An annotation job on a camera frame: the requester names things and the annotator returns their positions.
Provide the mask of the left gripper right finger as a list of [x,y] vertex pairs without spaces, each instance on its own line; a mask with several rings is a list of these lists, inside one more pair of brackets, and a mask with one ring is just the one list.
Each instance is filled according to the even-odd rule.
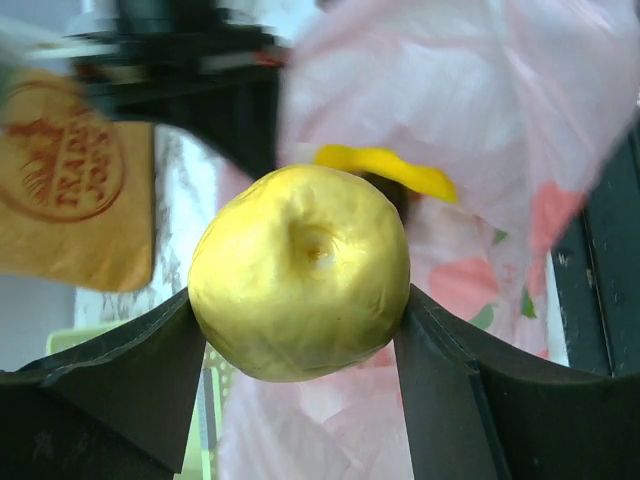
[[639,378],[526,353],[412,288],[394,340],[418,479],[635,479]]

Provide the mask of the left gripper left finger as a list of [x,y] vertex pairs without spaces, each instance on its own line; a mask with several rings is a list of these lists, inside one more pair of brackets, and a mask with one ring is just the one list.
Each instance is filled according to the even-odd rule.
[[2,478],[173,478],[204,350],[180,291],[89,341],[2,372]]

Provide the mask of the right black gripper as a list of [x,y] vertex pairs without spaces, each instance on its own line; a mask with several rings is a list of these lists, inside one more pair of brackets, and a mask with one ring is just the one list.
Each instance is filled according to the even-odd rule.
[[288,51],[216,1],[117,1],[71,64],[113,120],[181,128],[257,180],[276,168],[280,71]]

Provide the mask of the yellow Trader Joe's tote bag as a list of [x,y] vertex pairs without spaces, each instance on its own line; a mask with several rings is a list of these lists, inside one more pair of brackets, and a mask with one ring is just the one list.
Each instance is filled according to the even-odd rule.
[[154,132],[29,68],[1,114],[1,270],[106,292],[152,276]]

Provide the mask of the yellow lemon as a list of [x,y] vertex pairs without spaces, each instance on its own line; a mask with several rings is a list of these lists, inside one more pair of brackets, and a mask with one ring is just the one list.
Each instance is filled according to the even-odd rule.
[[208,342],[268,382],[369,359],[397,332],[409,291],[396,207],[369,181],[313,165],[274,171],[222,208],[188,275]]

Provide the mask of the pink plastic grocery bag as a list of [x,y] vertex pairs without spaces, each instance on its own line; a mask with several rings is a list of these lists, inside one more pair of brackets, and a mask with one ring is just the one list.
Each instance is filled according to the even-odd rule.
[[[630,126],[633,1],[338,1],[297,43],[279,159],[375,146],[444,170],[418,200],[412,278],[455,317],[547,360],[546,263]],[[418,479],[395,345],[315,381],[237,374],[223,479]]]

